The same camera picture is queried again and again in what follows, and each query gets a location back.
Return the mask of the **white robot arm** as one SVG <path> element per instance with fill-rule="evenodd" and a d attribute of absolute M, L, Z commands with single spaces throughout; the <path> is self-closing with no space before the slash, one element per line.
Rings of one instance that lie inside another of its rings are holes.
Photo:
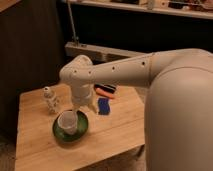
<path fill-rule="evenodd" d="M 92 84 L 146 87 L 147 171 L 213 171 L 213 53 L 178 49 L 94 65 L 79 55 L 60 70 L 72 103 L 90 103 Z"/>

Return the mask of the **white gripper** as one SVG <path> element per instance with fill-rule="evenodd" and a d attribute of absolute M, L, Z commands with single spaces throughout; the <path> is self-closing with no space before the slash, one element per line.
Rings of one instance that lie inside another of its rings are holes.
<path fill-rule="evenodd" d="M 77 111 L 80 109 L 79 104 L 88 104 L 87 107 L 95 114 L 97 114 L 97 108 L 92 102 L 93 93 L 90 85 L 72 86 L 71 92 L 72 92 L 71 99 L 72 102 L 74 103 L 72 110 L 74 113 L 77 113 Z"/>

